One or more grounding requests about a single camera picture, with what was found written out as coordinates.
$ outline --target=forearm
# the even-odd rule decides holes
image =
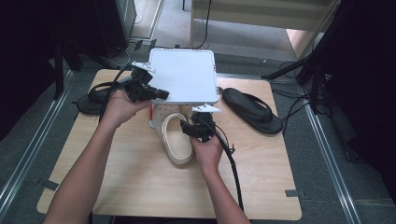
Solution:
[[[44,223],[84,223],[98,197],[116,128],[100,124],[58,188]]]
[[[210,172],[205,175],[205,182],[209,190],[210,198],[215,209],[216,219],[222,223],[250,223],[245,213],[236,203],[228,191],[219,172]]]

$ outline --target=wooden desk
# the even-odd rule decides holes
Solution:
[[[297,59],[301,59],[332,20],[339,0],[212,0],[210,21],[287,29]],[[192,0],[190,45],[194,20],[206,20],[209,0]]]
[[[116,74],[117,71],[101,70],[92,85],[112,80]],[[266,81],[219,78],[219,85],[252,93],[276,112]],[[216,106],[223,111],[214,114],[214,121],[236,148],[233,157],[247,216],[251,219],[299,219],[302,212],[298,198],[287,197],[285,193],[295,186],[282,134],[257,133],[221,100]],[[88,144],[97,122],[97,117],[78,115],[50,176],[51,181],[61,183]],[[225,154],[219,169],[236,199],[233,172]],[[47,212],[53,195],[54,191],[44,189],[37,205],[40,213]],[[149,127],[147,109],[117,130],[93,212],[112,216],[215,217],[196,160],[183,166],[170,162],[160,137]]]

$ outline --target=white tray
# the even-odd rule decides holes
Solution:
[[[149,65],[155,69],[149,85],[169,91],[154,104],[214,104],[219,100],[215,57],[210,50],[152,49]]]

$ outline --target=black flip-flop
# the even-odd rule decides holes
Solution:
[[[274,134],[282,130],[282,121],[272,113],[270,106],[258,97],[234,88],[226,88],[222,91],[222,98],[235,114],[257,131]]]
[[[99,115],[111,84],[112,82],[105,82],[92,87],[88,94],[85,94],[78,99],[78,111],[86,115]]]

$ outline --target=wooden tabletop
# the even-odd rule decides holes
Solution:
[[[100,70],[92,85],[111,81],[117,73]],[[268,82],[225,77],[219,77],[218,82],[223,89],[232,87],[261,98],[276,114]],[[213,119],[236,149],[233,158],[248,218],[300,219],[302,212],[298,198],[288,197],[285,193],[285,190],[295,190],[295,185],[282,133],[258,133],[221,99],[215,106],[222,112],[214,113]],[[97,117],[78,115],[50,181],[62,182],[88,144],[97,123]],[[237,199],[231,164],[225,153],[219,170]],[[54,193],[44,189],[37,205],[40,213],[47,212]],[[139,111],[117,129],[93,212],[111,216],[215,217],[196,159],[181,166],[168,159],[159,135],[149,127],[147,109]]]

